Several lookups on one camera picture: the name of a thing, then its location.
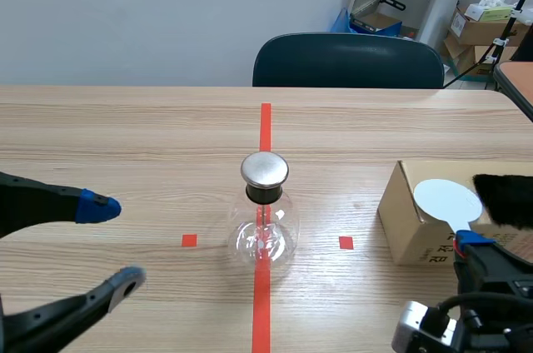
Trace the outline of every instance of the floor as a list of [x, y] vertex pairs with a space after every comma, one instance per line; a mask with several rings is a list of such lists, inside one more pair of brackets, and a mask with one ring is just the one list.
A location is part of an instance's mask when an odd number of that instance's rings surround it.
[[[444, 83], [447, 84], [454, 78], [455, 77], [453, 73], [448, 71], [444, 76]], [[451, 84], [447, 89], [485, 89], [485, 83], [458, 80], [458, 81], [455, 81], [453, 84]], [[494, 83], [490, 83], [487, 89], [494, 91]]]

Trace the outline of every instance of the robotic arm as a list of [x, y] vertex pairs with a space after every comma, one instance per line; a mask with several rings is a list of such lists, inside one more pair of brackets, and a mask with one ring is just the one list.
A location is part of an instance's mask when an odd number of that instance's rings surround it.
[[[45, 222], [105, 222], [120, 211], [112, 197], [0, 172], [0, 239]], [[129, 297], [145, 279], [142, 268], [127, 267], [84, 295], [12, 316], [3, 314], [0, 299], [0, 353], [60, 351]]]
[[[472, 231], [454, 241], [459, 295], [437, 307], [410, 301], [396, 353], [533, 352], [533, 265]], [[448, 311], [461, 307], [458, 321]]]

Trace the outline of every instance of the metal lid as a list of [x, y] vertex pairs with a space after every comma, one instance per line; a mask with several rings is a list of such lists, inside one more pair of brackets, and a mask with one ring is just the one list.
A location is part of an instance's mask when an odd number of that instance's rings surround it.
[[256, 152], [242, 161], [241, 175], [248, 185], [258, 189], [272, 189], [286, 181], [289, 165], [276, 153]]

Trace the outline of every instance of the black brush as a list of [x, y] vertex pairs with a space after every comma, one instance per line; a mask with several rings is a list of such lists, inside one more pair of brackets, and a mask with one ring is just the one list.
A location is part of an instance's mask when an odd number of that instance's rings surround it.
[[498, 226], [533, 230], [533, 176], [474, 176], [474, 185]]

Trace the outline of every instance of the chair backrest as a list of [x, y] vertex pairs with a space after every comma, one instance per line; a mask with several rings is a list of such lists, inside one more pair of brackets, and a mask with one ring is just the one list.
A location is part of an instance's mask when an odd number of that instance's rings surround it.
[[442, 88], [444, 70], [426, 44], [365, 34], [273, 38], [257, 55], [254, 87]]

